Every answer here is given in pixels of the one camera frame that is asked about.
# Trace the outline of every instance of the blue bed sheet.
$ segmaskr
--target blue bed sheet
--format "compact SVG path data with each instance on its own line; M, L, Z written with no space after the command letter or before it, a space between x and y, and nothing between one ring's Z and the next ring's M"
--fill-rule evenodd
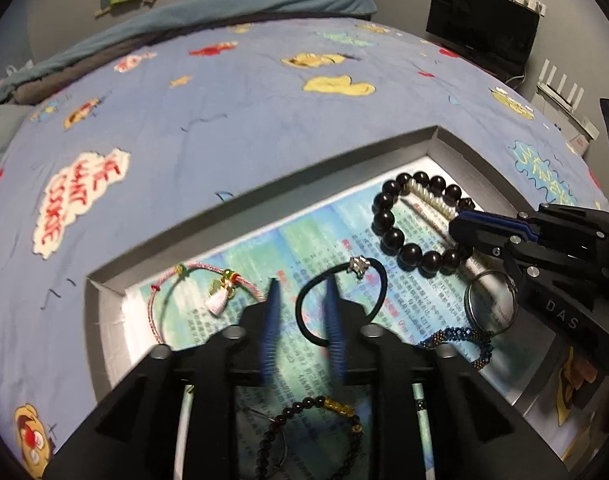
M217 206L217 192L435 124L534 208L608 209L581 157L518 94L434 44L353 18L178 37L37 107L0 165L0 434L18 459L38 478L94 408L90 272ZM38 466L27 428L53 441Z

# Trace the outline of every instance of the bed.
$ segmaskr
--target bed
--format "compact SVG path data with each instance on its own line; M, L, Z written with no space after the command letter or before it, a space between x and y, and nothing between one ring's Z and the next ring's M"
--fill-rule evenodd
M609 209L520 95L375 12L372 0L182 2L0 85L0 104L40 99L0 161L0 436L31 476L97 402L86 278L192 216L436 125L534 209Z

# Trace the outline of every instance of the silver star charm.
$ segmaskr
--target silver star charm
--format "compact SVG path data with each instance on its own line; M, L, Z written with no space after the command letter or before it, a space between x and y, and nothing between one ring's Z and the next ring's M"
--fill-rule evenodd
M361 280L370 266L369 260L364 256L351 256L348 261L347 272L354 272L358 280Z

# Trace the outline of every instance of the black monitor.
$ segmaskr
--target black monitor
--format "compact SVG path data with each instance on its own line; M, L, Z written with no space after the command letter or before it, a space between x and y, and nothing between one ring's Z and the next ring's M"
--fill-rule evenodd
M540 14L511 0L431 0L427 32L484 68L522 75Z

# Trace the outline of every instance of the pink tassel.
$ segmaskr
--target pink tassel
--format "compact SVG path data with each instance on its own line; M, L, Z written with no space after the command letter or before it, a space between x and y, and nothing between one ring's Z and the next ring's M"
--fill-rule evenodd
M229 290L220 287L215 294L212 294L209 296L209 299L206 300L206 307L211 314L220 317L220 314L222 314L222 311L226 307L227 300L229 300Z

